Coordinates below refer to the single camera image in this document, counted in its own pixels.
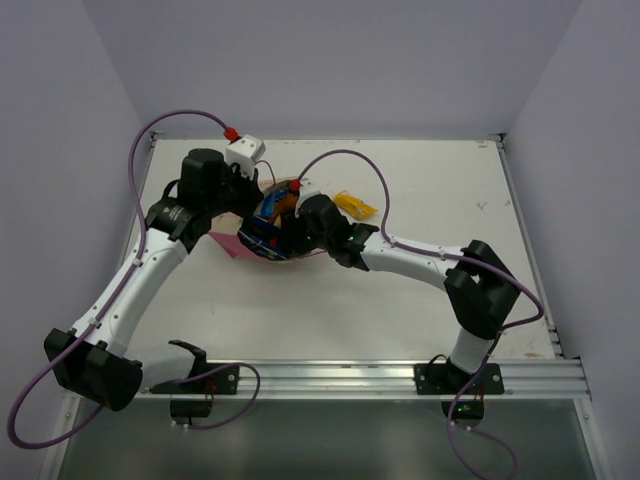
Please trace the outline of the pink beige paper bag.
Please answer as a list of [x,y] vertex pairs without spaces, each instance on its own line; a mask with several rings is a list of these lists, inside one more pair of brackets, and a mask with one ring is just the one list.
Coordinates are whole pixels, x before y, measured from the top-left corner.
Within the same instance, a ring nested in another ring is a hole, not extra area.
[[[278,177],[271,164],[266,160],[257,162],[256,170],[259,173],[258,187],[264,195],[267,195],[276,186],[291,180],[291,177]],[[267,258],[260,257],[244,246],[237,236],[242,225],[242,218],[225,213],[212,220],[209,236],[216,241],[232,259],[247,259],[256,262],[266,262]]]

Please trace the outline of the right black controller box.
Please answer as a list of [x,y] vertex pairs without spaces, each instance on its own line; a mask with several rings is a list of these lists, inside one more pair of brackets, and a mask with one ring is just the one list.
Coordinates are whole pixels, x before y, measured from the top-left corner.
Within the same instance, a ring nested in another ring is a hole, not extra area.
[[480,400],[442,401],[441,409],[444,416],[454,422],[480,422],[485,414],[484,403]]

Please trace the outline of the blue snack packet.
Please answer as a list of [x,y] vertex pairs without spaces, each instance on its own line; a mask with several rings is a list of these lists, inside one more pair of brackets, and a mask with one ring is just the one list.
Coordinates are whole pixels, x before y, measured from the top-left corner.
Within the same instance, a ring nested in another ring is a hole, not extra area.
[[272,191],[267,194],[261,204],[256,208],[255,214],[265,219],[273,217],[277,203],[285,198],[286,195],[287,193],[281,190]]

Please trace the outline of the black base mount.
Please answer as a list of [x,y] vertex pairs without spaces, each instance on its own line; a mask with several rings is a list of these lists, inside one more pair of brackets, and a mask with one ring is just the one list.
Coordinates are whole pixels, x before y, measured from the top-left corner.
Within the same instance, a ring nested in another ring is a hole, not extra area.
[[497,363],[487,363],[476,374],[469,374],[455,367],[449,360],[438,362],[439,354],[426,363],[413,365],[413,379],[418,395],[454,395],[474,377],[466,394],[502,395],[505,387],[502,372]]
[[240,366],[235,363],[207,363],[190,377],[206,373],[202,379],[188,382],[170,381],[150,388],[152,394],[170,395],[235,395],[240,378]]

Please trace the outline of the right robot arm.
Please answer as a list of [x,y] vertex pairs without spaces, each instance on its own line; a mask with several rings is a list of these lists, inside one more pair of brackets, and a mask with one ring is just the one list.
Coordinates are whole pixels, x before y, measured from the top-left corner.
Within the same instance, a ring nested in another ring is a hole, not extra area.
[[430,256],[424,244],[402,247],[376,226],[349,222],[324,194],[284,216],[282,238],[291,255],[320,249],[345,268],[398,274],[444,291],[460,326],[445,379],[461,393],[480,382],[481,365],[520,295],[487,244],[474,240]]

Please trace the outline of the aluminium front rail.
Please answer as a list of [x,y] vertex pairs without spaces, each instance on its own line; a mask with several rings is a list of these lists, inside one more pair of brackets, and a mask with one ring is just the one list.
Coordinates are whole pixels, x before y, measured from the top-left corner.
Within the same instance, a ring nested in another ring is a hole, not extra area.
[[[90,360],[58,376],[66,389],[119,411],[138,393],[165,382],[188,382],[207,363],[240,366],[237,393],[248,395],[258,387],[265,396],[280,398],[408,399],[418,395],[411,361],[240,361],[197,359],[179,350],[141,364],[119,358]],[[520,399],[583,399],[590,395],[582,365],[577,360],[500,361],[505,393]]]

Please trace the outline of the dark blue chip bag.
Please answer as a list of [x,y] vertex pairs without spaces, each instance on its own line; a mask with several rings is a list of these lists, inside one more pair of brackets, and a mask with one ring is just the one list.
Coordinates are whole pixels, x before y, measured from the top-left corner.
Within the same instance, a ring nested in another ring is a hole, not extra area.
[[242,245],[258,257],[270,261],[284,261],[289,257],[280,245],[280,229],[260,216],[243,220],[238,232]]

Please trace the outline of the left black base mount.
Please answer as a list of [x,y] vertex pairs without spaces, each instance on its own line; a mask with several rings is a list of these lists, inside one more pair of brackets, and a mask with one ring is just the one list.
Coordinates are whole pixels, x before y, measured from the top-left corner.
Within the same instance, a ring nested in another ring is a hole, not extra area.
[[235,363],[207,363],[190,377],[206,373],[202,379],[188,382],[170,381],[150,388],[152,394],[170,395],[235,395],[240,378],[240,366]]

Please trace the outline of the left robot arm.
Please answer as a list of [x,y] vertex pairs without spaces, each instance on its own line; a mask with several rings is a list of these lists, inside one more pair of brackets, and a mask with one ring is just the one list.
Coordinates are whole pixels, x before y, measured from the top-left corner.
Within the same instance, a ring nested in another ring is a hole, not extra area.
[[90,308],[67,330],[52,330],[44,350],[60,386],[112,411],[124,409],[141,390],[175,383],[185,392],[208,379],[206,353],[185,341],[142,359],[127,355],[146,309],[168,276],[224,213],[253,214],[263,199],[255,142],[224,152],[193,149],[149,210],[134,249]]

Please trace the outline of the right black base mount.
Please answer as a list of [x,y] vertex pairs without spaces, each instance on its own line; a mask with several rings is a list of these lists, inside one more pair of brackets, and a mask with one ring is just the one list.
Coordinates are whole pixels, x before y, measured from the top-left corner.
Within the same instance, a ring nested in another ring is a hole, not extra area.
[[469,374],[455,367],[449,360],[438,362],[439,354],[426,363],[413,365],[413,379],[418,395],[454,395],[474,377],[466,394],[502,395],[505,387],[502,372],[497,363],[487,363],[476,374]]

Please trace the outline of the yellow orange snack packet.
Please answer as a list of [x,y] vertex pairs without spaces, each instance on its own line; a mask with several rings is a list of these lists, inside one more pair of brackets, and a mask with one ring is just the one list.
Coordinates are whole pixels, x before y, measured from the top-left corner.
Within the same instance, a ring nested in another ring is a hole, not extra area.
[[366,220],[378,212],[378,210],[343,190],[333,197],[333,202],[351,217],[357,220]]

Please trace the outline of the black controller box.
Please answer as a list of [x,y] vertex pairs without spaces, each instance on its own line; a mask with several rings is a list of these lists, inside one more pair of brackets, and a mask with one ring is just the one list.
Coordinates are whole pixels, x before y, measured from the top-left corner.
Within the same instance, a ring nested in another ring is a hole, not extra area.
[[206,419],[211,414],[213,398],[205,395],[198,398],[171,399],[169,414],[177,423],[193,423],[195,419]]
[[442,401],[441,409],[444,416],[454,422],[480,422],[485,414],[484,403],[480,400]]

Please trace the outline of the left black controller box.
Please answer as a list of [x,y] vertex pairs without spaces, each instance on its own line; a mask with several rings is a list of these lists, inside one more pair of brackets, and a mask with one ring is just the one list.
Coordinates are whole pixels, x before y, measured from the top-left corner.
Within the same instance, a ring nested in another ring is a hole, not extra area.
[[206,419],[211,414],[213,398],[205,395],[198,398],[171,399],[169,414],[177,423],[193,423],[195,419]]

